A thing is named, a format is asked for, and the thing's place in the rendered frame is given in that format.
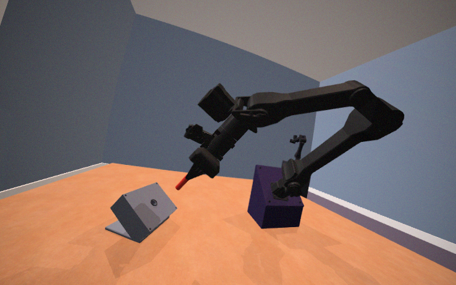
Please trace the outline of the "red peg with white band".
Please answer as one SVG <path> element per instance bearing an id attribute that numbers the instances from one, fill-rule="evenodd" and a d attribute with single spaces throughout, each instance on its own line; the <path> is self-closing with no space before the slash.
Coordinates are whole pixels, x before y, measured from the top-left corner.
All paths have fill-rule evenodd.
<path id="1" fill-rule="evenodd" d="M 177 190 L 180 190 L 185 185 L 185 183 L 188 181 L 185 177 L 180 181 L 180 183 L 177 186 L 175 186 L 175 188 Z"/>

